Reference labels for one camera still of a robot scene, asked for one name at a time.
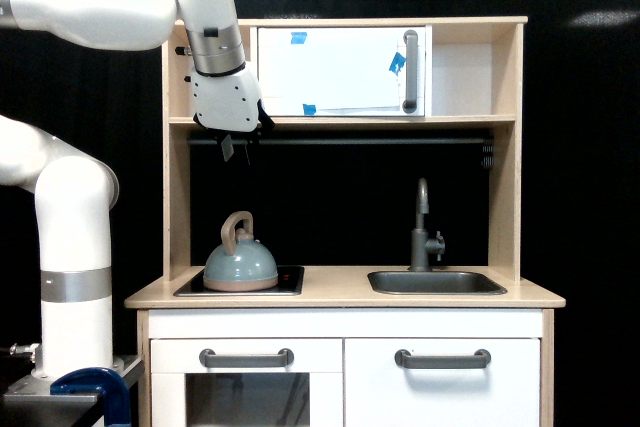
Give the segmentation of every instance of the metal sink basin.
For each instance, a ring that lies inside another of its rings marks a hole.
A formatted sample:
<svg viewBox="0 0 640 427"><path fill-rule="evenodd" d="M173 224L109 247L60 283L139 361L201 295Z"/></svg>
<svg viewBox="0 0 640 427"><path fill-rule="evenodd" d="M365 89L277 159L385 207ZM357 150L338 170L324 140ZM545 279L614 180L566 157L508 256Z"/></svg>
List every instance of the metal sink basin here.
<svg viewBox="0 0 640 427"><path fill-rule="evenodd" d="M507 289L475 272L371 272L369 283L383 294L496 295Z"/></svg>

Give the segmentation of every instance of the faucet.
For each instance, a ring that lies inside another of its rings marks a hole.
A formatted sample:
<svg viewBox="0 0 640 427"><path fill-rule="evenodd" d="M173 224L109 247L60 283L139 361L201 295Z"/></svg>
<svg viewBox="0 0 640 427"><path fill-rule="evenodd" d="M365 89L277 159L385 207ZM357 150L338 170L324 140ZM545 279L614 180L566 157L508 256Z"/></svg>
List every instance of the faucet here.
<svg viewBox="0 0 640 427"><path fill-rule="evenodd" d="M424 228L424 215L429 213L429 192L427 181L418 181L418 195L416 197L416 227L411 231L411 272L431 272L429 254L437 255L438 260L444 254L444 238L440 232L435 238L429 238Z"/></svg>

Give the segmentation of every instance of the gray handle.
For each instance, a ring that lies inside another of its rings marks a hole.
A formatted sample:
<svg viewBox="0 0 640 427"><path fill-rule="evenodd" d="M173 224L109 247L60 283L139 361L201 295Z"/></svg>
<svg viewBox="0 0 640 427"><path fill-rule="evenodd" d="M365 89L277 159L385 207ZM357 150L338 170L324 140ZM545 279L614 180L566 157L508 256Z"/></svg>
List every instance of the gray handle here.
<svg viewBox="0 0 640 427"><path fill-rule="evenodd" d="M473 355L417 356L402 349L396 352L395 361L405 369L484 369L491 362L491 354L480 349Z"/></svg>
<svg viewBox="0 0 640 427"><path fill-rule="evenodd" d="M404 33L404 43L407 44L407 96L402 104L406 113L411 113L418 107L418 34L415 30Z"/></svg>
<svg viewBox="0 0 640 427"><path fill-rule="evenodd" d="M200 363L208 369L286 367L293 363L293 352L282 349L277 354L217 355L211 349L204 349L200 352Z"/></svg>

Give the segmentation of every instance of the oven window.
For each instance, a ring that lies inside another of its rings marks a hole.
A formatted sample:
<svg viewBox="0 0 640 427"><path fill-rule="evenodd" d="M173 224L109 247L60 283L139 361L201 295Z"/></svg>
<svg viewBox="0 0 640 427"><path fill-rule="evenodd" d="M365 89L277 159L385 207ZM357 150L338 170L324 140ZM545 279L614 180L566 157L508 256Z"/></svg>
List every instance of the oven window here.
<svg viewBox="0 0 640 427"><path fill-rule="evenodd" d="M187 374L187 426L309 426L308 373Z"/></svg>

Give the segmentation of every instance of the light blue kettle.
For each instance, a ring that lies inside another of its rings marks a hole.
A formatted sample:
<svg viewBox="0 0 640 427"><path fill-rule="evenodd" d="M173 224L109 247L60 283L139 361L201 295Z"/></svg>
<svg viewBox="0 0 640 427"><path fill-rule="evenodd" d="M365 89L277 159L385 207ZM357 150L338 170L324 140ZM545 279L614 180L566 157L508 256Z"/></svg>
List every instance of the light blue kettle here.
<svg viewBox="0 0 640 427"><path fill-rule="evenodd" d="M235 230L238 222L243 228ZM253 216L234 212L220 231L222 245L207 259L204 286L226 292L268 289L278 283L276 261L271 252L253 238Z"/></svg>

